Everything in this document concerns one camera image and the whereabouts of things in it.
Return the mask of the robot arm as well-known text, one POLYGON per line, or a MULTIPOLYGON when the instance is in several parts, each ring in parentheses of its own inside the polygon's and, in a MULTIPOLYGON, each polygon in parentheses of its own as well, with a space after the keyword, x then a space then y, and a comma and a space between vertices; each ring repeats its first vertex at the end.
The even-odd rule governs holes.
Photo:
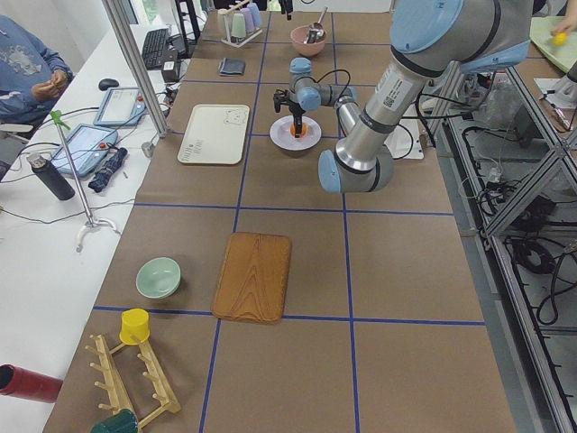
POLYGON ((293 59, 289 88, 276 92, 275 106, 288 106, 297 134, 302 115, 320 106, 334 107, 344 129, 345 137, 319 157, 323 189, 382 189, 394 168, 385 141, 426 82, 453 61, 463 73, 518 64, 528 52, 532 8, 530 1, 400 2, 389 31, 391 61, 364 107, 347 86, 316 82, 308 59, 293 59))

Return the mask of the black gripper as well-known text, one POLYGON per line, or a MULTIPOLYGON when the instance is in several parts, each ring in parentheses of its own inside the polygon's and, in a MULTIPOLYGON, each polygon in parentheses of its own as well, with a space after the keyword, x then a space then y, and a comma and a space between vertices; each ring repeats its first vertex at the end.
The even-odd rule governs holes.
POLYGON ((283 106, 286 106, 293 115, 292 135, 300 137, 303 133, 302 115, 303 109, 297 101, 291 98, 290 92, 285 89, 276 89, 273 94, 274 110, 279 113, 283 106))

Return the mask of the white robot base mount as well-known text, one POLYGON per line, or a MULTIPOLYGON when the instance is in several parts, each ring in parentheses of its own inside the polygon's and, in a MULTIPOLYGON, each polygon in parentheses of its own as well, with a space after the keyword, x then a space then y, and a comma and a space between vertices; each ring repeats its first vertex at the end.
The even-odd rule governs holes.
POLYGON ((411 106, 384 143, 396 160, 422 160, 424 152, 419 136, 419 121, 415 108, 411 106))

